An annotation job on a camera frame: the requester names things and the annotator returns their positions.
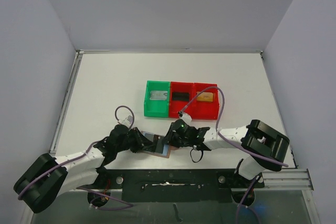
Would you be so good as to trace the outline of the brown leather card holder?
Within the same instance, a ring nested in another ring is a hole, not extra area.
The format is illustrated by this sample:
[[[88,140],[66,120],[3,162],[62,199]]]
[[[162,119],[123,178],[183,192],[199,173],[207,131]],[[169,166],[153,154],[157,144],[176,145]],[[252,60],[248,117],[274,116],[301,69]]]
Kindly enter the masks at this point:
[[[158,154],[155,151],[154,152],[148,152],[148,151],[141,151],[142,153],[146,153],[148,155],[153,155],[153,156],[158,156],[158,157],[162,157],[162,158],[169,158],[170,157],[170,153],[171,151],[176,150],[177,148],[174,146],[169,146],[169,145],[165,145],[164,148],[164,153],[163,154]]]

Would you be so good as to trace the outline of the black card with chip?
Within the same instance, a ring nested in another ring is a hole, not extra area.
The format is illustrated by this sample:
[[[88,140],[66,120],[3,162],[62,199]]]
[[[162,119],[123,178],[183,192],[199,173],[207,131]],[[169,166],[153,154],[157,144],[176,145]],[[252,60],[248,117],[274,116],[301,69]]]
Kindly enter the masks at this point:
[[[156,144],[155,152],[158,153],[158,154],[163,154],[164,153],[165,145],[162,142],[163,139],[164,139],[164,136],[154,134],[153,143]]]

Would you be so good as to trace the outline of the silver grey card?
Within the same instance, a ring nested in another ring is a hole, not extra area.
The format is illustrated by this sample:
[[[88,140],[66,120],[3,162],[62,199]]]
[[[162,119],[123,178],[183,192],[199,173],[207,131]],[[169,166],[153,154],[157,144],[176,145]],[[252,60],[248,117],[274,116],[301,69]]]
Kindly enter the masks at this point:
[[[168,92],[165,90],[152,90],[150,92],[151,101],[165,101],[167,100]]]

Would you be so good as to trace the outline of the gold card with stripe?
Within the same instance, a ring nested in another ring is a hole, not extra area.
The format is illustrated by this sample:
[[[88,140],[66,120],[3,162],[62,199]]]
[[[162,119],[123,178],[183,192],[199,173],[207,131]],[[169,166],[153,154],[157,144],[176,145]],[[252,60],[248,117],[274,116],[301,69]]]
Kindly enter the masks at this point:
[[[214,94],[212,92],[198,92],[196,100],[200,102],[213,102]]]

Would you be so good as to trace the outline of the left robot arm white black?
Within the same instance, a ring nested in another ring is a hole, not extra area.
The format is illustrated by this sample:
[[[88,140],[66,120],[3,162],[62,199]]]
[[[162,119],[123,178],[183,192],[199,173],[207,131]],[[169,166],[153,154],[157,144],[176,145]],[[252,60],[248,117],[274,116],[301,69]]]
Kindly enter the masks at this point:
[[[63,193],[79,187],[102,189],[108,184],[106,165],[119,152],[153,151],[154,143],[138,128],[118,124],[108,136],[93,142],[82,152],[52,157],[39,156],[14,185],[18,200],[24,201],[34,213],[48,208]]]

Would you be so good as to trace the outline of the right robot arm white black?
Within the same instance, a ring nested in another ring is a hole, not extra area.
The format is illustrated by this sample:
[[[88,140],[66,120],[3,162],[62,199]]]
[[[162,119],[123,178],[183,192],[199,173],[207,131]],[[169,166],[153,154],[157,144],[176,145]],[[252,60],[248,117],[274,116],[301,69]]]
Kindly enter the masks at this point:
[[[246,126],[217,129],[215,127],[195,128],[182,119],[173,122],[163,138],[167,145],[192,147],[204,152],[220,148],[236,148],[247,153],[234,173],[234,182],[247,186],[264,170],[279,172],[283,167],[289,139],[260,120],[252,120]]]

